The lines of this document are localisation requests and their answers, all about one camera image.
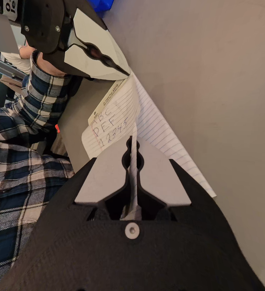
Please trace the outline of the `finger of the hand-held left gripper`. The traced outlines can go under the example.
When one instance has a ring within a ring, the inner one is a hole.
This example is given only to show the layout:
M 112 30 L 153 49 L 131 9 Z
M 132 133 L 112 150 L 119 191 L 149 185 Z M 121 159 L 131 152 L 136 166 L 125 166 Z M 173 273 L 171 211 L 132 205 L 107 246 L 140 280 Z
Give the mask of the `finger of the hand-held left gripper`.
M 128 62 L 107 29 L 105 23 L 92 8 L 68 8 L 71 13 L 73 28 L 68 37 L 68 48 L 72 44 L 80 46 L 93 45 L 104 55 L 111 57 L 123 69 L 130 68 Z M 68 74 L 89 76 L 68 64 Z
M 65 52 L 65 63 L 82 71 L 90 78 L 117 81 L 130 76 L 130 68 L 123 69 L 93 45 L 72 44 Z

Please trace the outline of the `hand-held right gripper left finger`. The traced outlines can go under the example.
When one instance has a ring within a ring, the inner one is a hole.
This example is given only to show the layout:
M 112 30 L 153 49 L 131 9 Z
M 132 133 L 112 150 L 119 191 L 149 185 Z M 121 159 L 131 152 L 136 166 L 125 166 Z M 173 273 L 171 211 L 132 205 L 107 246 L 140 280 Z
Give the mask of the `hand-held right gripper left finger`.
M 78 195 L 76 204 L 100 205 L 120 194 L 123 207 L 131 201 L 128 167 L 131 157 L 131 136 L 124 136 L 96 158 Z

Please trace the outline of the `person's left hand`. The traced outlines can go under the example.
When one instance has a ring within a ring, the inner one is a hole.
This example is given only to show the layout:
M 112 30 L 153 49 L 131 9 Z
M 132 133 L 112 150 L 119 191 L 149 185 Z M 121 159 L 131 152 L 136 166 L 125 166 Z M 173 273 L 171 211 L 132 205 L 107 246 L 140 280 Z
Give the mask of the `person's left hand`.
M 40 52 L 37 61 L 36 61 L 37 66 L 44 71 L 45 73 L 55 76 L 55 77 L 65 77 L 66 73 L 60 71 L 56 67 L 54 67 L 51 63 L 43 59 L 43 53 Z

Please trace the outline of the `brown jacket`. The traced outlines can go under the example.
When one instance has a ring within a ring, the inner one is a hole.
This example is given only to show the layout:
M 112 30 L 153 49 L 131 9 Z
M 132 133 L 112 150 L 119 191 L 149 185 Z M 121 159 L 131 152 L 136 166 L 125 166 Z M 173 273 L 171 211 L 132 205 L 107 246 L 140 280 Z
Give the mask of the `brown jacket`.
M 18 87 L 18 88 L 22 88 L 22 82 L 18 81 L 16 79 L 12 79 L 6 75 L 2 75 L 0 78 L 0 82 L 7 85 L 8 87 L 11 88 L 11 86 L 13 87 Z

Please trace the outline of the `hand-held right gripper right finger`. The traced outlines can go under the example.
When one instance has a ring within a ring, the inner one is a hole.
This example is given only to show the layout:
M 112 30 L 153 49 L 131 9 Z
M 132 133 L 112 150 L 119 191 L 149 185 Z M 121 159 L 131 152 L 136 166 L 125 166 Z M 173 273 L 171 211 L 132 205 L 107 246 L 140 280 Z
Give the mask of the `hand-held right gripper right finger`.
M 137 142 L 140 189 L 164 206 L 189 206 L 191 200 L 169 158 L 145 139 L 138 137 Z

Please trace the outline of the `person's plaid shirt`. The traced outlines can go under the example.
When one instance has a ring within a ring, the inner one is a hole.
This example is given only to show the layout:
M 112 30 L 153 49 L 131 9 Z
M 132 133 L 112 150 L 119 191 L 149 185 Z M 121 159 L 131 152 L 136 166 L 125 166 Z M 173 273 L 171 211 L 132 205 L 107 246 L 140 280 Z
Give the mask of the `person's plaid shirt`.
M 74 175 L 70 162 L 40 155 L 62 110 L 0 108 L 0 280 L 15 264 L 50 199 Z

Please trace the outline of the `white lined legal pad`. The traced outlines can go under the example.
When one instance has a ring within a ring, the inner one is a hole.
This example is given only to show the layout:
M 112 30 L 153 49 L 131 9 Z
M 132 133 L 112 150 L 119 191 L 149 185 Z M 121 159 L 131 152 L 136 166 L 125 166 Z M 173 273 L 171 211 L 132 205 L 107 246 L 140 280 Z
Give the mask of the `white lined legal pad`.
M 89 118 L 89 126 L 82 134 L 82 143 L 94 161 L 107 147 L 124 136 L 131 136 L 130 176 L 131 201 L 121 206 L 120 194 L 98 207 L 105 207 L 112 219 L 154 219 L 167 207 L 153 199 L 139 186 L 140 155 L 137 138 L 143 138 L 158 148 L 170 160 L 188 197 L 195 208 L 215 205 L 214 191 L 193 162 L 167 121 L 134 74 L 116 81 Z

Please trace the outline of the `large blue plastic bin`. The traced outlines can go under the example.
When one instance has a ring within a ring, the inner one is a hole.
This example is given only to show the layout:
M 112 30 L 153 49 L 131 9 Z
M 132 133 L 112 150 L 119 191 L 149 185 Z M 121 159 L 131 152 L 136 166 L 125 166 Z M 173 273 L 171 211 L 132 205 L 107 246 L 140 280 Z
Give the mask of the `large blue plastic bin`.
M 114 0 L 88 0 L 95 12 L 109 11 L 113 5 Z

